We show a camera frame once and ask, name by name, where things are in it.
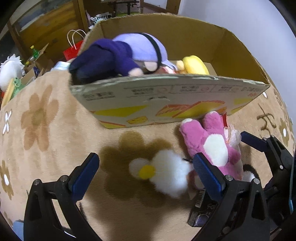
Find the bag handle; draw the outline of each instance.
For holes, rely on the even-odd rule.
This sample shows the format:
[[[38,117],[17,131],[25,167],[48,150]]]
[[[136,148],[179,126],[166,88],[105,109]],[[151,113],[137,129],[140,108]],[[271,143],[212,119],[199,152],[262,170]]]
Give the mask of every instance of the bag handle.
[[[74,33],[72,34],[72,43],[73,43],[73,45],[71,44],[71,42],[70,42],[70,40],[69,40],[69,33],[70,33],[71,31],[74,31]],[[75,43],[74,43],[74,34],[75,34],[75,33],[78,33],[78,34],[84,39],[84,37],[83,37],[78,31],[82,31],[82,32],[85,34],[85,36],[86,36],[86,33],[85,33],[82,29],[78,29],[78,30],[73,30],[73,29],[72,29],[72,30],[70,30],[70,31],[67,33],[67,40],[68,40],[68,43],[71,45],[71,47],[74,46],[75,49],[77,49],[77,48],[76,48]]]

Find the purple hat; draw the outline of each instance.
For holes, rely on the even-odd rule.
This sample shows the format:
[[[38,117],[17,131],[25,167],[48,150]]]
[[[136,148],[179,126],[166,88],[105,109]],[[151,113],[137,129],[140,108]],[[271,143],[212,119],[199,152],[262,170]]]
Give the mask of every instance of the purple hat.
[[[150,34],[147,34],[153,38],[157,43],[160,53],[161,53],[161,62],[162,64],[169,66],[172,69],[177,69],[174,64],[168,61],[168,54],[163,46],[163,44],[155,37]],[[133,51],[133,60],[138,61],[151,61],[157,62],[157,54],[152,43],[142,34],[132,33],[132,34],[120,34],[116,36],[113,41],[122,41],[127,43]]]

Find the box flap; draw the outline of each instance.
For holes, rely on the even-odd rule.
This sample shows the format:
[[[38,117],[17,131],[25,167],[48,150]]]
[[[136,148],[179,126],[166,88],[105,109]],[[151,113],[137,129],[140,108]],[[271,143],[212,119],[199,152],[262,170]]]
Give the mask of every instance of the box flap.
[[[244,44],[228,30],[225,31],[211,64],[220,76],[255,80],[268,84],[267,78],[255,58]]]
[[[220,76],[162,74],[118,77],[70,89],[106,127],[120,128],[201,118],[212,110],[231,115],[268,87]]]
[[[44,52],[45,52],[45,50],[46,50],[46,48],[47,48],[47,46],[49,45],[49,43],[47,43],[40,51],[39,51],[39,56],[40,55],[42,55]]]
[[[32,78],[36,78],[34,69],[31,69],[28,73],[25,74],[25,76],[22,77],[22,84],[26,85],[29,81],[31,81]]]
[[[210,63],[224,31],[225,29],[216,25],[173,14],[130,15],[98,22],[87,38],[88,44],[83,46],[82,51],[99,38],[112,39],[122,33],[144,32],[162,42],[170,60],[180,60],[185,56],[196,55],[202,61]]]

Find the yellow graphic on box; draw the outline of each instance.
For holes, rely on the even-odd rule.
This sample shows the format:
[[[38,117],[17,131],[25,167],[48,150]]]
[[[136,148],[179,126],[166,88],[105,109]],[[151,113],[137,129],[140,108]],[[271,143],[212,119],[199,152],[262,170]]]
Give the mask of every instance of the yellow graphic on box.
[[[173,118],[194,118],[205,115],[209,111],[216,110],[219,106],[223,105],[224,101],[213,100],[213,101],[199,101],[188,109],[173,116]]]
[[[225,106],[225,107],[222,107],[222,108],[220,108],[220,109],[218,109],[218,110],[216,110],[216,111],[217,111],[220,115],[223,115],[223,114],[225,114],[226,109],[227,109],[227,107]]]
[[[134,119],[127,120],[126,122],[128,122],[131,125],[135,125],[135,124],[145,123],[147,120],[148,120],[147,116],[143,115]]]
[[[144,109],[145,107],[147,107],[147,105],[123,107],[123,108],[108,109],[108,110],[98,110],[98,111],[95,111],[94,114],[105,115],[105,116],[127,117],[139,110]]]
[[[234,99],[233,103],[235,105],[237,104],[247,104],[249,102],[251,102],[251,100],[253,100],[254,98],[237,98],[237,99]]]
[[[232,114],[234,114],[235,112],[238,112],[238,111],[239,111],[241,108],[243,108],[244,106],[246,106],[246,105],[243,105],[243,106],[240,106],[240,107],[237,107],[237,108],[231,110],[230,114],[232,115]]]
[[[117,123],[112,123],[112,122],[107,122],[107,121],[99,121],[104,127],[108,129],[114,129],[114,128],[122,128],[126,127],[125,125],[117,124]]]
[[[171,117],[187,109],[189,106],[190,105],[187,104],[168,104],[165,107],[163,107],[159,112],[157,112],[155,116]]]

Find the purple plush doll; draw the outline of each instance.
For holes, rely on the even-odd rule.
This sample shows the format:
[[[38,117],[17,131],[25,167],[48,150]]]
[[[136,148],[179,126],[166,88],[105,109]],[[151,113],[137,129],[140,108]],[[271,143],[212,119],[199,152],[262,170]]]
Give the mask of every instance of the purple plush doll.
[[[226,142],[223,122],[216,111],[205,115],[203,127],[197,120],[183,120],[180,132],[191,157],[201,152],[224,175],[229,174],[236,180],[243,178],[241,153]]]
[[[149,71],[168,61],[163,44],[150,34],[120,34],[114,39],[98,39],[70,65],[74,84],[86,84],[117,75],[141,76],[142,65]]]

